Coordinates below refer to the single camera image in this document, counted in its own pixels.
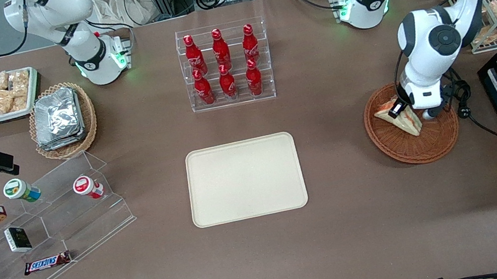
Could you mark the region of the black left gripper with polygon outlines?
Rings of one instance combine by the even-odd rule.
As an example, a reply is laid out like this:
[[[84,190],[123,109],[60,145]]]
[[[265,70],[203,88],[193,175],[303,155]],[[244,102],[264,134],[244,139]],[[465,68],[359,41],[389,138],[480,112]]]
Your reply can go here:
[[[414,108],[412,104],[410,103],[408,104],[407,102],[400,99],[394,101],[392,107],[389,108],[388,110],[388,115],[392,118],[392,120],[395,120],[396,118],[399,117],[401,112],[403,112],[404,109],[406,109],[408,105],[409,108],[411,108],[411,110],[414,111],[417,115],[420,115],[421,118],[439,116],[439,114],[443,111],[442,104],[439,104],[438,106],[433,108],[418,109]]]

